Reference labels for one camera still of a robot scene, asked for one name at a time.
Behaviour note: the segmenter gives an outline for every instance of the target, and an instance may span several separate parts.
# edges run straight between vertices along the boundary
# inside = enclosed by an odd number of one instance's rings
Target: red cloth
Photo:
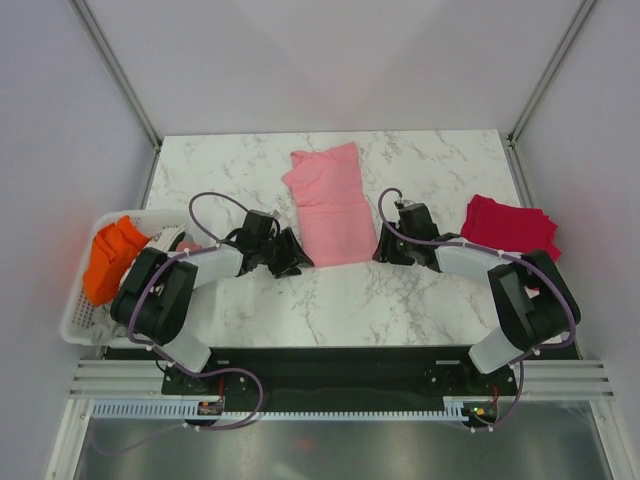
[[[475,195],[467,206],[460,235],[473,243],[527,253],[543,249],[555,262],[562,252],[553,244],[558,226],[539,208],[502,205]]]

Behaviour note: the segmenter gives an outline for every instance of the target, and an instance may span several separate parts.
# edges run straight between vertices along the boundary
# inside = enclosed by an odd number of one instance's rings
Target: white wall
[[[605,360],[640,458],[640,2],[600,2],[525,130],[538,204],[582,307],[583,350]]]
[[[37,479],[81,352],[58,331],[103,212],[152,151],[65,0],[0,4],[0,470]]]
[[[579,0],[89,0],[163,135],[513,127]]]

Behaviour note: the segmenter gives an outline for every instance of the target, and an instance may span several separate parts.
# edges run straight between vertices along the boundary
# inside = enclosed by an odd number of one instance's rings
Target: orange cloth
[[[82,277],[84,292],[93,306],[116,298],[120,279],[149,240],[126,215],[98,232],[91,245],[89,267]]]

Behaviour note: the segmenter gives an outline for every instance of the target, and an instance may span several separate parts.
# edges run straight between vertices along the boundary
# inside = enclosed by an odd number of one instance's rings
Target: table
[[[440,232],[460,231],[476,193],[519,206],[498,133],[474,130],[166,137],[147,208],[186,209],[194,194],[215,190],[248,208],[278,210],[283,228],[299,238],[295,204],[281,181],[290,153],[351,141],[378,235],[374,205],[389,186],[424,202]],[[385,211],[395,219],[392,200]],[[200,199],[195,211],[220,235],[244,218],[211,198]],[[453,345],[481,340],[498,320],[486,287],[418,266],[368,262],[280,280],[259,267],[201,287],[187,325],[212,347]]]

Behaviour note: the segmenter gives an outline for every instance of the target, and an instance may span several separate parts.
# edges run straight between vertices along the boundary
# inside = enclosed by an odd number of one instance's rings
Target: white plastic basket
[[[190,219],[186,209],[126,210],[123,212],[107,213],[100,218],[91,230],[91,237],[89,238],[89,243],[82,255],[82,261],[78,266],[71,295],[65,308],[64,317],[62,318],[60,333],[67,343],[92,345],[86,331],[93,326],[93,320],[91,317],[94,307],[89,303],[87,296],[84,294],[84,288],[82,287],[82,275],[89,265],[89,255],[91,254],[93,237],[101,228],[106,227],[110,223],[117,222],[118,219],[124,215],[129,215],[131,222],[136,226],[136,228],[148,237],[155,235],[165,225],[184,223],[187,225],[187,231],[190,230],[188,228],[190,225]],[[113,348],[140,347],[140,345],[131,343],[127,338],[113,339],[105,345]]]

